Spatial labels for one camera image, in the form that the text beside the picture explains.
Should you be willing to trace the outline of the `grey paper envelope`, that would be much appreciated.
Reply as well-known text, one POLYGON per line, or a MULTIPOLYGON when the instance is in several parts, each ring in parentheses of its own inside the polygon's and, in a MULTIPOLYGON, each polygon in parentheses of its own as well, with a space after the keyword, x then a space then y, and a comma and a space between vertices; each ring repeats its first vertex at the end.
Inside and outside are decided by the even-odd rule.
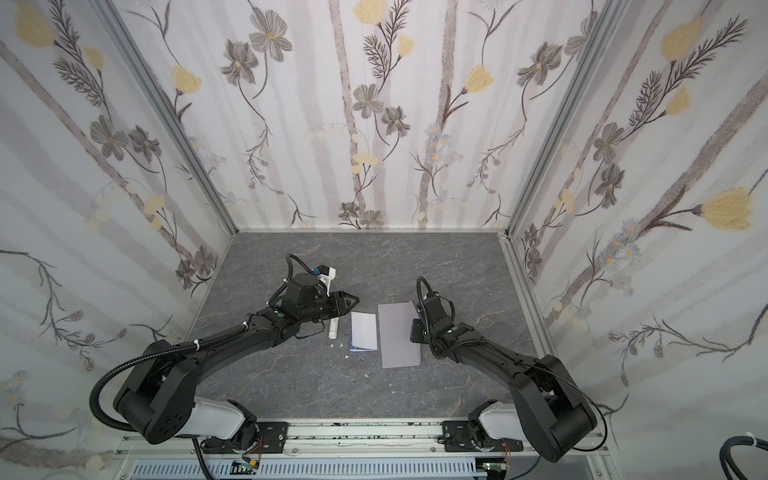
POLYGON ((380 351, 384 369, 421 364, 421 347, 410 340, 412 321, 416 318, 416 309, 410 301, 378 306, 380 351))

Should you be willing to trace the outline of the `blue bordered letter paper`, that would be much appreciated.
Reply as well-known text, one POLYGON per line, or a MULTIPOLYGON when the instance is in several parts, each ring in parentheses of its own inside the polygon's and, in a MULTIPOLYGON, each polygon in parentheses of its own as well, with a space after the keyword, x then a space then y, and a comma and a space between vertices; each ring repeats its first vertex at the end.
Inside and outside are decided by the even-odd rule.
POLYGON ((352 312, 350 316, 350 350, 378 350, 377 317, 372 313, 352 312))

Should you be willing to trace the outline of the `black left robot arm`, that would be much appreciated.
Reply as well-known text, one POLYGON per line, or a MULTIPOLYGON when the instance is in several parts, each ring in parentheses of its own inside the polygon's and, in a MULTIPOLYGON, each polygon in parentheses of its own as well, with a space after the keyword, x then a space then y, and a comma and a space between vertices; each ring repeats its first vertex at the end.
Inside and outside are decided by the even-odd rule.
POLYGON ((238 326, 215 335, 170 345, 151 344, 143 355, 114 368, 108 379, 126 372, 110 426, 139 433, 156 445, 174 437, 211 437, 234 451, 253 448, 261 435, 257 418, 234 400, 206 400, 198 385, 245 357, 274 348, 298 335, 302 325, 349 314, 357 296, 331 291, 314 273, 288 280, 274 305, 251 313, 238 326))

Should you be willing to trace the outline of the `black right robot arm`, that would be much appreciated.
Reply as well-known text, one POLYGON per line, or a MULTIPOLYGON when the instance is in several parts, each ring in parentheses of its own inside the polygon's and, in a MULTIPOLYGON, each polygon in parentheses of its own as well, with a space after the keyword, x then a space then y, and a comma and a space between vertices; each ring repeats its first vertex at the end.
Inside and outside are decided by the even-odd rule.
POLYGON ((457 323, 436 293, 421 294, 411 339, 427 345, 438 359, 472 367, 507 388, 522 434, 543 459, 552 463, 598 426, 585 394, 575 386, 560 360, 516 353, 457 323))

